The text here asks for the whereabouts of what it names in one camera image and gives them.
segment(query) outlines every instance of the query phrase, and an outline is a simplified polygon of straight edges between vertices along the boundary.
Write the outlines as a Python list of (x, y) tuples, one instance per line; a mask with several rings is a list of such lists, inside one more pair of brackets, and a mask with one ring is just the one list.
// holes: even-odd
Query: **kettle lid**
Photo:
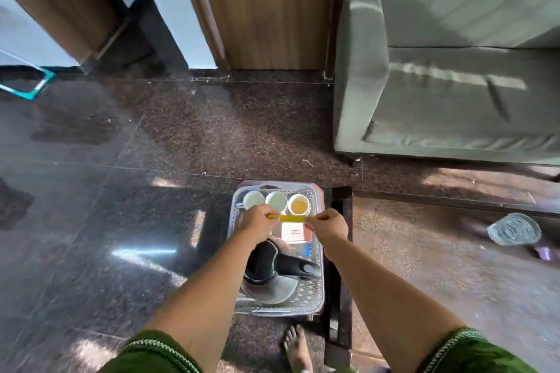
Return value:
[(276, 274), (274, 262), (277, 255), (277, 246), (268, 239), (256, 245), (248, 257), (245, 280), (259, 285), (273, 278)]

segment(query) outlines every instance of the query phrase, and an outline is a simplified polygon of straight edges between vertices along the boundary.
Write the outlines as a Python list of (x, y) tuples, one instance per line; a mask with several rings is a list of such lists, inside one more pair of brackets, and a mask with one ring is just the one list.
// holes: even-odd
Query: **small box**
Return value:
[(311, 242), (313, 234), (304, 223), (282, 223), (282, 240), (287, 243)]

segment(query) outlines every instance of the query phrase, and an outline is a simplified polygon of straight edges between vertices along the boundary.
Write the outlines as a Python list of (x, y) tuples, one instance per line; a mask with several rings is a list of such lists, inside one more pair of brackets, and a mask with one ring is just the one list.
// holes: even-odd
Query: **purple object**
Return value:
[(539, 254), (539, 258), (544, 261), (552, 261), (552, 252), (550, 251), (549, 247), (536, 247), (536, 253)]

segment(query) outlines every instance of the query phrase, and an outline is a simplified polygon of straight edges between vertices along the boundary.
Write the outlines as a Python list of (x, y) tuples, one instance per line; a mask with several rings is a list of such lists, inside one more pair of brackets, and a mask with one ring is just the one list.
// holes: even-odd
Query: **grey sofa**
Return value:
[(344, 0), (334, 148), (560, 165), (560, 0)]

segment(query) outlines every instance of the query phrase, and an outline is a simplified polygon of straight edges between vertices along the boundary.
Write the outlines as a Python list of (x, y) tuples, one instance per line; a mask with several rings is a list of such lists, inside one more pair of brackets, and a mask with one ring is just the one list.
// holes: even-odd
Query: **person's hand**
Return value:
[(270, 205), (255, 205), (243, 214), (238, 232), (248, 236), (251, 244), (255, 246), (258, 243), (264, 242), (270, 235), (272, 228), (280, 222), (280, 218), (268, 218), (268, 214), (280, 215)]
[(329, 208), (317, 214), (315, 218), (305, 218), (305, 224), (312, 228), (319, 242), (326, 248), (334, 238), (348, 238), (348, 225), (344, 217), (335, 209)]

